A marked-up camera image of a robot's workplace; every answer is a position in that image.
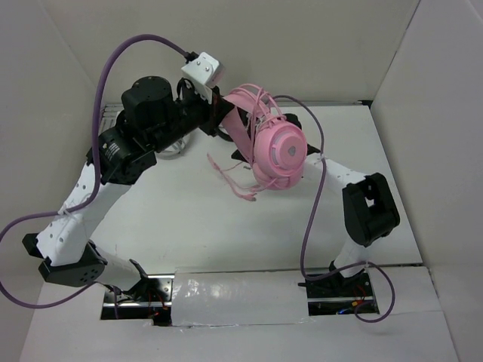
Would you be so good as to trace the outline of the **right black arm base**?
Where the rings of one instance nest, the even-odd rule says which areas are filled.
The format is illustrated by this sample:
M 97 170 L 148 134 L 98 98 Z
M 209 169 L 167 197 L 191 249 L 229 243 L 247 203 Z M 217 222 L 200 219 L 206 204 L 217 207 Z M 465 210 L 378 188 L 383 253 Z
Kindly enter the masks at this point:
M 297 284 L 306 291 L 309 316 L 354 314 L 378 314 L 374 290 L 369 274 L 362 270 L 350 278 L 341 273 L 328 278 Z

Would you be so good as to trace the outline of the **pink wired headphones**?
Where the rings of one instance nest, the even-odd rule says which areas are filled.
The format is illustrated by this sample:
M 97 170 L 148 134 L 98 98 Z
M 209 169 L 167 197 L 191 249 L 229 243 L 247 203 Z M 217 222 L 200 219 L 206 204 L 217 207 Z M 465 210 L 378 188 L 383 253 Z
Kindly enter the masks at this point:
M 257 183 L 240 186 L 227 169 L 207 155 L 211 166 L 225 179 L 232 192 L 246 201 L 266 189 L 286 190 L 303 175 L 308 144 L 302 130 L 288 121 L 270 92 L 255 84 L 232 89 L 223 99 L 232 105 L 221 121 L 241 156 L 249 163 Z

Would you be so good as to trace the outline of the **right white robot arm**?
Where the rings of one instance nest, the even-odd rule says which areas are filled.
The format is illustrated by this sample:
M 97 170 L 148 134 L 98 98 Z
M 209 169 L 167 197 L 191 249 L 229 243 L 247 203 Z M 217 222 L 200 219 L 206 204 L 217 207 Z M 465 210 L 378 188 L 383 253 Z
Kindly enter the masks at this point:
M 314 146 L 307 146 L 304 176 L 320 176 L 315 200 L 307 221 L 300 251 L 300 272 L 306 273 L 305 257 L 321 194 L 325 189 L 338 194 L 343 204 L 347 239 L 329 267 L 329 286 L 333 293 L 345 296 L 355 287 L 355 276 L 366 265 L 367 251 L 378 239 L 388 236 L 400 224 L 400 215 L 386 177 L 381 173 L 360 173 L 329 158 Z

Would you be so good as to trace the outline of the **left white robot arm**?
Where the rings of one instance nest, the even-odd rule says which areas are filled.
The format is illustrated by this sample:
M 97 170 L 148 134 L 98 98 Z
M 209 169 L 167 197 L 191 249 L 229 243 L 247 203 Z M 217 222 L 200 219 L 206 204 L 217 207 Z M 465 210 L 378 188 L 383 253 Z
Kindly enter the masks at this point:
M 94 134 L 62 209 L 43 231 L 26 235 L 22 243 L 30 256 L 41 260 L 38 270 L 48 283 L 83 287 L 98 282 L 139 301 L 149 292 L 144 270 L 132 259 L 102 250 L 91 236 L 116 201 L 156 165 L 157 152 L 197 128 L 213 135 L 234 105 L 222 98 L 218 87 L 204 99 L 187 77 L 173 89 L 158 76 L 135 81 L 122 94 L 122 105 L 115 125 Z

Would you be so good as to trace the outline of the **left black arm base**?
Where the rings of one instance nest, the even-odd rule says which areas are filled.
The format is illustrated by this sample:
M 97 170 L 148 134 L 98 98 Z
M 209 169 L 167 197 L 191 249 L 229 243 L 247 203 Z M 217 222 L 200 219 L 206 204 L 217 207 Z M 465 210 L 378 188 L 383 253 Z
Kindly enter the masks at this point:
M 135 266 L 140 279 L 131 289 L 106 286 L 100 319 L 143 320 L 158 327 L 171 326 L 174 275 L 148 275 L 139 265 Z

